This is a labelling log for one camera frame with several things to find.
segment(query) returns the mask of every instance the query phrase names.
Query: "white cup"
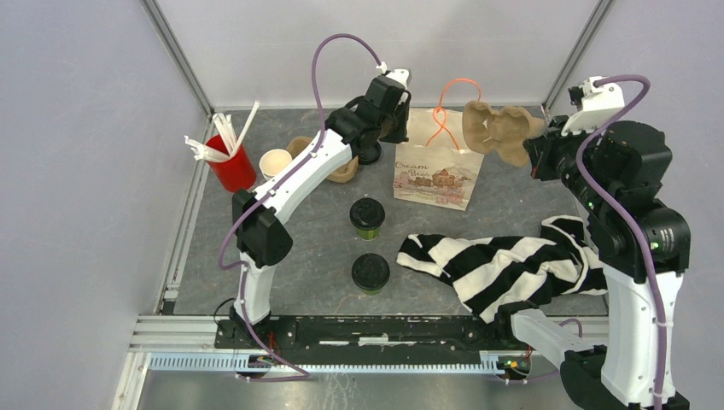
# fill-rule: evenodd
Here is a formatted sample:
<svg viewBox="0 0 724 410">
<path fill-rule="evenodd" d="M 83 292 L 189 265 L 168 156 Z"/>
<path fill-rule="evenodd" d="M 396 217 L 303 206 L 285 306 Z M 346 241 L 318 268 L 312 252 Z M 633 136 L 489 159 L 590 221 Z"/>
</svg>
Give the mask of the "white cup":
<svg viewBox="0 0 724 410">
<path fill-rule="evenodd" d="M 286 149 L 266 151 L 259 160 L 259 169 L 268 181 L 276 177 L 292 162 L 292 155 Z"/>
</svg>

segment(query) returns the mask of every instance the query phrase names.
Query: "gray wall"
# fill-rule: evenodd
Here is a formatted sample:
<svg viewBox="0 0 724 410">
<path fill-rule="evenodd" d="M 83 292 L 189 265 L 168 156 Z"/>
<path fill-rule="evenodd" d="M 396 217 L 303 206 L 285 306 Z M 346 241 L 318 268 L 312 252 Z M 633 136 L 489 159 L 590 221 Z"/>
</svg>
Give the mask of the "gray wall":
<svg viewBox="0 0 724 410">
<path fill-rule="evenodd" d="M 217 107 L 314 105 L 310 65 L 318 44 L 350 32 L 390 67 L 411 67 L 413 103 L 431 104 L 456 77 L 478 81 L 485 101 L 540 103 L 595 0 L 159 0 Z M 319 57 L 323 103 L 363 93 L 375 64 L 338 40 Z M 448 103 L 476 97 L 456 85 Z"/>
<path fill-rule="evenodd" d="M 618 1 L 570 85 L 591 75 L 639 73 L 648 97 L 627 117 L 664 131 L 674 161 L 660 197 L 692 228 L 692 263 L 674 313 L 674 383 L 692 408 L 724 403 L 724 217 L 721 135 L 724 3 Z M 623 85 L 627 98 L 640 88 Z M 567 93 L 554 107 L 569 113 Z"/>
<path fill-rule="evenodd" d="M 203 115 L 138 0 L 3 0 L 0 38 L 0 408 L 108 408 Z"/>
</svg>

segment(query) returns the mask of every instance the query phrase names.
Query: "red cup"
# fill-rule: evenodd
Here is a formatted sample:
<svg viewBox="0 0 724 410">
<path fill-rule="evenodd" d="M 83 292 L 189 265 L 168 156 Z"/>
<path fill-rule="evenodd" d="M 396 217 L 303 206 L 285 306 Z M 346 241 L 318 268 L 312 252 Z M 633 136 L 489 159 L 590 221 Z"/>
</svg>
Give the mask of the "red cup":
<svg viewBox="0 0 724 410">
<path fill-rule="evenodd" d="M 229 154 L 220 135 L 209 139 L 206 146 L 224 154 Z M 209 161 L 208 165 L 219 178 L 224 188 L 232 194 L 241 188 L 248 190 L 256 181 L 256 171 L 252 167 L 243 145 L 236 152 L 236 155 L 228 161 Z"/>
</svg>

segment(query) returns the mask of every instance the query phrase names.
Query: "paper bag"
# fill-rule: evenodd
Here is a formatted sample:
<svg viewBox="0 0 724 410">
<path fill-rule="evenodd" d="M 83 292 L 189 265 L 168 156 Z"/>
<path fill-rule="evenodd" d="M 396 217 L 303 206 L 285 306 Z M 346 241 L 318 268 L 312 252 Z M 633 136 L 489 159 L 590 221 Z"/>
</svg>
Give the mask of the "paper bag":
<svg viewBox="0 0 724 410">
<path fill-rule="evenodd" d="M 410 141 L 395 148 L 394 197 L 464 211 L 484 155 L 471 151 L 465 144 L 462 113 L 447 110 L 447 121 L 442 121 L 444 113 L 437 114 L 454 141 L 444 129 L 429 141 L 441 128 L 434 120 L 433 109 L 410 109 Z"/>
</svg>

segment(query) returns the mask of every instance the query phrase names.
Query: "bag handle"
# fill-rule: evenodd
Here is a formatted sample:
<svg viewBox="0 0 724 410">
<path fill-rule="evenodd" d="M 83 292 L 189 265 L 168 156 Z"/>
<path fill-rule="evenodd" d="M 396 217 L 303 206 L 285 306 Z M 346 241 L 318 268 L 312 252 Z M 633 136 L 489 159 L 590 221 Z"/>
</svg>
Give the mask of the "bag handle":
<svg viewBox="0 0 724 410">
<path fill-rule="evenodd" d="M 437 123 L 438 126 L 440 126 L 440 128 L 434 134 L 432 134 L 432 137 L 430 137 L 428 139 L 428 142 L 425 144 L 426 147 L 432 142 L 433 139 L 435 139 L 438 135 L 440 135 L 440 132 L 442 132 L 442 130 L 445 130 L 447 132 L 447 135 L 450 136 L 452 143 L 455 144 L 455 148 L 458 149 L 458 151 L 460 151 L 460 145 L 458 144 L 458 140 L 455 138 L 453 133 L 445 126 L 445 124 L 447 123 L 447 110 L 445 110 L 442 107 L 442 99 L 445 97 L 445 93 L 450 88 L 450 86 L 455 83 L 473 84 L 477 88 L 477 101 L 480 101 L 480 99 L 482 98 L 482 90 L 481 90 L 480 86 L 472 79 L 454 79 L 453 81 L 450 81 L 449 83 L 447 83 L 447 85 L 445 85 L 445 88 L 442 89 L 442 93 L 440 94 L 440 102 L 438 102 L 437 107 L 435 107 L 435 109 L 432 110 L 432 119 L 435 120 L 435 122 Z M 437 113 L 440 113 L 440 112 L 442 112 L 444 115 L 442 117 L 442 122 L 440 122 L 437 119 Z"/>
</svg>

